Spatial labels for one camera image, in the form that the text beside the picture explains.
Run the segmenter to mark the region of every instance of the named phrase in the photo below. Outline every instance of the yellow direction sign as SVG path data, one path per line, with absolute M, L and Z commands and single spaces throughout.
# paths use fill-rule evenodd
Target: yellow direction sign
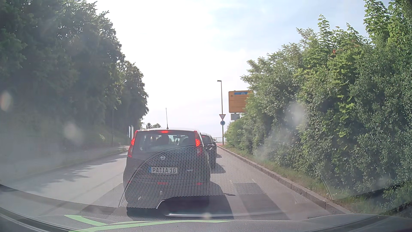
M 252 93 L 251 90 L 229 91 L 229 113 L 244 113 L 246 99 Z

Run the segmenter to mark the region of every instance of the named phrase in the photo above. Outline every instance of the curb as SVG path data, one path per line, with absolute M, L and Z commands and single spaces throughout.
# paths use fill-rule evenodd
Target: curb
M 328 211 L 331 214 L 346 214 L 346 213 L 352 213 L 350 210 L 343 208 L 342 206 L 333 203 L 331 200 L 324 198 L 323 196 L 301 186 L 296 184 L 293 181 L 290 181 L 282 176 L 280 176 L 279 174 L 277 174 L 276 172 L 270 171 L 269 169 L 263 167 L 262 165 L 259 165 L 251 160 L 248 160 L 247 158 L 240 156 L 226 148 L 223 148 L 221 146 L 218 146 L 220 149 L 222 149 L 223 151 L 233 155 L 234 157 L 239 158 L 240 160 L 242 160 L 243 162 L 253 166 L 254 168 L 258 169 L 259 171 L 263 172 L 264 174 L 270 176 L 271 178 L 279 181 L 279 183 L 285 185 L 287 188 L 295 191 L 296 193 L 298 193 L 299 195 L 302 195 L 303 197 L 305 197 L 306 199 L 314 202 L 315 204 L 317 204 L 318 206 L 322 207 L 323 209 L 325 209 L 326 211 Z
M 82 164 L 82 163 L 86 163 L 86 162 L 89 162 L 89 161 L 92 161 L 92 160 L 98 160 L 98 159 L 102 159 L 102 158 L 109 157 L 109 156 L 112 156 L 112 155 L 117 155 L 117 154 L 125 153 L 127 150 L 128 150 L 127 148 L 121 148 L 121 149 L 119 149 L 119 150 L 117 150 L 117 151 L 113 151 L 113 152 L 109 152 L 109 153 L 107 153 L 107 154 L 104 154 L 104 155 L 102 155 L 101 157 L 98 157 L 97 159 L 82 160 L 82 161 L 80 161 L 80 162 L 70 163 L 70 164 L 68 164 L 68 165 L 58 166 L 58 167 L 55 167 L 55 168 L 52 168 L 52 169 L 49 169 L 49 170 L 46 170 L 46 171 L 40 171 L 40 172 L 31 173 L 31 174 L 29 174 L 29 175 L 27 175 L 27 176 L 25 176 L 25 177 L 19 177 L 19 178 L 16 178 L 16 179 L 8 179 L 5 183 L 7 183 L 7 182 L 20 181 L 20 180 L 22 180 L 22 179 L 24 179 L 24 178 L 27 178 L 28 176 L 34 177 L 34 176 L 37 176 L 37 175 L 41 175 L 41 174 L 45 174 L 45 173 L 48 173 L 48 172 L 52 172 L 52 171 L 57 170 L 57 169 L 59 169 L 59 168 L 69 168 L 69 167 L 73 167 L 73 166 L 75 166 L 75 165 Z

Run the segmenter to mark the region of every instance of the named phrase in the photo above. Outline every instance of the car hood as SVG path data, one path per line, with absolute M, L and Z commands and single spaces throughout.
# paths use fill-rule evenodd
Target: car hood
M 275 220 L 125 220 L 125 217 L 110 217 L 106 215 L 49 215 L 35 218 L 18 218 L 11 212 L 1 216 L 4 221 L 17 220 L 31 227 L 50 231 L 50 228 L 72 232 L 94 231 L 276 231 L 276 232 L 307 232 L 307 231 L 385 231 L 395 232 L 412 228 L 412 220 L 407 218 L 372 215 L 372 214 L 339 214 L 302 221 Z

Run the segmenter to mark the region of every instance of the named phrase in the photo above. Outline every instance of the license plate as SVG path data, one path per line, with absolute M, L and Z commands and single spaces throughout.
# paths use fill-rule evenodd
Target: license plate
M 170 173 L 178 173 L 178 168 L 158 168 L 158 167 L 150 167 L 150 173 L 162 173 L 162 174 L 170 174 Z

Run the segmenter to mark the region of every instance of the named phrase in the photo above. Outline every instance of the blue sign panel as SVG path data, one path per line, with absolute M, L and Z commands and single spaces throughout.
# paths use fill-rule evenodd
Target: blue sign panel
M 248 92 L 234 92 L 235 95 L 246 95 Z

